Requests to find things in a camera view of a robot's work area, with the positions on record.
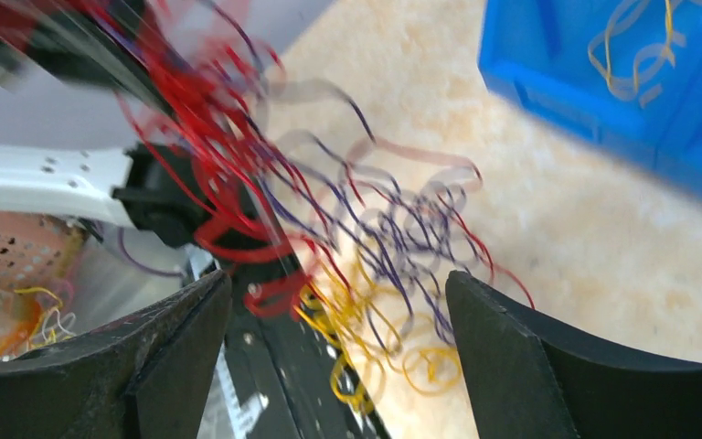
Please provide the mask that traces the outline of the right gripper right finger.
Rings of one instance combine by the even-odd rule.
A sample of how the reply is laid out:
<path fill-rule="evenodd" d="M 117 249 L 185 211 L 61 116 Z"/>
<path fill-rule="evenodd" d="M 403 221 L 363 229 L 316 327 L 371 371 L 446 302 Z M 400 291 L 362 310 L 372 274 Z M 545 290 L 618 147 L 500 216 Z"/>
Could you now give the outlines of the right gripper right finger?
<path fill-rule="evenodd" d="M 593 336 L 468 273 L 445 293 L 483 438 L 702 438 L 702 363 Z"/>

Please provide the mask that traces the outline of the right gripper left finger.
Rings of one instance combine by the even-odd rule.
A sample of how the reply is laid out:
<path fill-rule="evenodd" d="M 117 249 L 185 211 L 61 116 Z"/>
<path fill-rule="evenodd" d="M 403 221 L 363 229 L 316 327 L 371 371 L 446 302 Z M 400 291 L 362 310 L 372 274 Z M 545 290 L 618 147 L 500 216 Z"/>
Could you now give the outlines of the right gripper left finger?
<path fill-rule="evenodd" d="M 67 341 L 0 361 L 0 438 L 193 438 L 231 304 L 209 274 Z"/>

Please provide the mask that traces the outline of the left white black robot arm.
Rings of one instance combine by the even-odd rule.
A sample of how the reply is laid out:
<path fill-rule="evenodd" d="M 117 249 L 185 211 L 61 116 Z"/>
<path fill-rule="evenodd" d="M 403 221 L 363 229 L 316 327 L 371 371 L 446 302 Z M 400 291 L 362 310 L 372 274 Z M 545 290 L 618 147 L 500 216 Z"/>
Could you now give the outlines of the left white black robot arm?
<path fill-rule="evenodd" d="M 167 245 L 211 248 L 252 233 L 249 177 L 213 160 L 229 134 L 212 84 L 164 31 L 164 1 L 0 1 L 0 69 L 31 61 L 60 81 L 110 91 L 137 135 L 132 147 L 0 145 L 0 211 L 100 220 L 149 230 Z"/>

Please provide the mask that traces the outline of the orange perforated electronics board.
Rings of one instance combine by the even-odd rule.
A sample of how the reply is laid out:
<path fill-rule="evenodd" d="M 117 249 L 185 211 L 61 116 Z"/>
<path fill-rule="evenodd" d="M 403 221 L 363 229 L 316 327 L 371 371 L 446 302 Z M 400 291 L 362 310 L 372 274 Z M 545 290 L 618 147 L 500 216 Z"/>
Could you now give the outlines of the orange perforated electronics board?
<path fill-rule="evenodd" d="M 74 337 L 69 274 L 87 232 L 46 215 L 0 211 L 0 359 Z"/>

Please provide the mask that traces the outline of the blue three-compartment plastic bin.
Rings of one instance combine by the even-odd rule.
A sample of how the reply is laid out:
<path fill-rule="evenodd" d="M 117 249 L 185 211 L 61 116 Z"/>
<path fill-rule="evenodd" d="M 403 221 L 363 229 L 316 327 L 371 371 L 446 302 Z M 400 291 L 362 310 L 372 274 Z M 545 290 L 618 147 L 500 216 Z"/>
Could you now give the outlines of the blue three-compartment plastic bin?
<path fill-rule="evenodd" d="M 486 87 L 702 198 L 702 1 L 491 1 Z"/>

